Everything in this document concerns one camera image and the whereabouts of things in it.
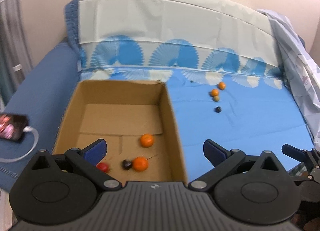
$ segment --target sofa armrest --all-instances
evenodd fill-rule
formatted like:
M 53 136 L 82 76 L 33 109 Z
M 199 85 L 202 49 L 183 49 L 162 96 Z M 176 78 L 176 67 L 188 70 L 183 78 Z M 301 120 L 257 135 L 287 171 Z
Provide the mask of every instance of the sofa armrest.
M 53 149 L 60 122 L 79 81 L 77 54 L 68 43 L 59 43 L 25 78 L 12 96 L 5 113 L 25 114 L 29 125 L 39 132 L 35 150 L 26 158 L 0 162 L 0 187 L 9 191 L 30 158 L 39 149 Z M 33 134 L 26 133 L 21 143 L 0 139 L 0 157 L 15 158 L 28 152 Z

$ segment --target metal screw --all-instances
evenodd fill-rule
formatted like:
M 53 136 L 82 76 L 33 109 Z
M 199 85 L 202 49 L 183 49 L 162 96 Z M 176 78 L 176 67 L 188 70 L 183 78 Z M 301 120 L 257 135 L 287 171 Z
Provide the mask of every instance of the metal screw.
M 201 180 L 195 180 L 195 181 L 191 182 L 191 186 L 196 189 L 203 189 L 207 186 L 207 183 L 205 183 L 204 181 L 201 181 Z
M 109 180 L 106 180 L 103 185 L 106 187 L 106 188 L 116 188 L 117 186 L 119 186 L 119 181 L 115 180 L 115 179 L 109 179 Z

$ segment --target gray curtain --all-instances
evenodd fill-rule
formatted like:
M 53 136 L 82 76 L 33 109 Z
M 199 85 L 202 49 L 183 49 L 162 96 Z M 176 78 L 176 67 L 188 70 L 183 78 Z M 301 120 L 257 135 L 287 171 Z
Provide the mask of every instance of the gray curtain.
M 0 94 L 7 104 L 33 69 L 23 31 L 20 1 L 0 3 Z

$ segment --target orange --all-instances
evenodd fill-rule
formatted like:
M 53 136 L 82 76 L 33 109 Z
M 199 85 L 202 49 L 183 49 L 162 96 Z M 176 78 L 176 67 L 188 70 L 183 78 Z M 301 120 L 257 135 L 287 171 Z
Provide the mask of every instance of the orange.
M 225 84 L 224 82 L 220 82 L 220 83 L 218 84 L 218 88 L 219 88 L 220 90 L 225 90 L 226 84 Z
M 151 134 L 146 133 L 140 137 L 140 143 L 143 147 L 151 147 L 155 143 L 155 139 Z
M 145 171 L 149 163 L 145 157 L 137 157 L 132 161 L 132 167 L 136 171 Z
M 219 90 L 218 90 L 218 89 L 213 89 L 213 90 L 211 90 L 210 95 L 211 95 L 212 97 L 219 95 Z

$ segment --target phone screen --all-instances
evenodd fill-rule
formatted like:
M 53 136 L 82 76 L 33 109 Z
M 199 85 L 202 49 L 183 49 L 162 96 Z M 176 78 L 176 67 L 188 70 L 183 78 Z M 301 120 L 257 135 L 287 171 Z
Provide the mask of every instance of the phone screen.
M 17 141 L 27 125 L 28 119 L 25 115 L 0 114 L 0 138 Z

